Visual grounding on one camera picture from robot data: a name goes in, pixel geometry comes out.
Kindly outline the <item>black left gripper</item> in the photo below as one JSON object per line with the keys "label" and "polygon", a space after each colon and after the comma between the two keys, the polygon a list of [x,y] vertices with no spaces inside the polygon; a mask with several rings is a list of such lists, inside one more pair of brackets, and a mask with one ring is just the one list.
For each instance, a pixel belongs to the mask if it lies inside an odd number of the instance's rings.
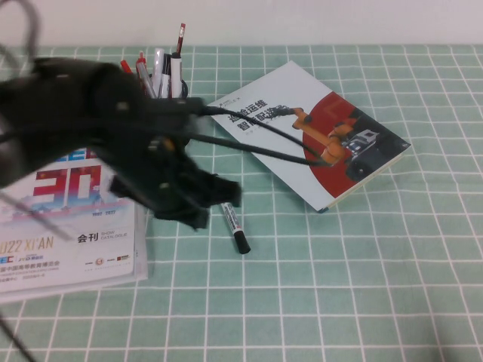
{"label": "black left gripper", "polygon": [[151,210],[156,219],[206,229],[208,209],[230,203],[240,207],[242,188],[201,170],[178,140],[145,134],[121,134],[109,140],[109,166],[115,171],[109,190]]}

